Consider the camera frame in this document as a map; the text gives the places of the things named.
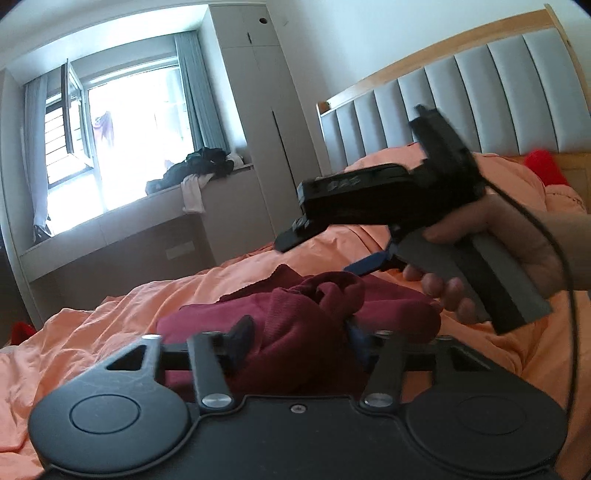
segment wooden headboard frame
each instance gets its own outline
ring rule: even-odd
[[[334,95],[327,101],[318,103],[318,115],[321,117],[381,85],[387,84],[394,79],[420,69],[436,60],[512,35],[524,34],[550,27],[555,27],[560,33],[560,37],[569,52],[577,77],[579,78],[584,98],[587,102],[587,108],[591,111],[591,92],[586,83],[583,68],[570,44],[563,26],[560,24],[558,17],[554,13],[554,10],[550,5],[545,4],[543,10],[503,18],[473,28],[455,35],[454,37],[430,45],[402,60],[398,60],[382,70],[364,78],[360,82],[357,82],[350,88]],[[573,187],[575,187],[575,189],[583,196],[588,207],[591,207],[591,153],[582,153],[580,155],[557,154],[556,158],[569,180],[571,180],[573,184],[578,184],[574,184]],[[511,160],[521,161],[522,157],[511,158]]]

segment silver bolt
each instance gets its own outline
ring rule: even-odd
[[[368,407],[386,408],[392,405],[394,399],[387,393],[370,393],[363,402]]]
[[[226,395],[225,393],[211,393],[203,397],[201,403],[207,408],[226,408],[230,403],[232,403],[232,397]]]
[[[305,405],[297,404],[293,405],[290,410],[292,413],[304,413],[308,408]]]

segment gray upholstered headboard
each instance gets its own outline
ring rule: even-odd
[[[591,152],[586,95],[580,65],[547,8],[444,40],[318,107],[336,172],[413,142],[408,121],[418,103],[438,107],[472,151]]]

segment gray curtain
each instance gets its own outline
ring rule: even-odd
[[[195,151],[205,146],[223,148],[228,152],[197,32],[177,33],[174,42]]]
[[[45,161],[45,109],[47,74],[25,85],[25,176],[33,199],[33,225],[47,223],[47,166]]]

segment hand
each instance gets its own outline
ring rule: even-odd
[[[543,217],[544,212],[536,212]],[[563,288],[562,267],[546,238],[522,214],[499,196],[486,195],[477,202],[464,205],[424,231],[426,240],[435,244],[452,244],[469,233],[488,230],[497,237],[532,279],[540,293],[550,297]],[[408,265],[404,278],[421,280],[423,292],[440,298],[443,307],[456,312],[462,323],[476,323],[474,302],[464,295],[459,278],[445,283],[441,278]]]

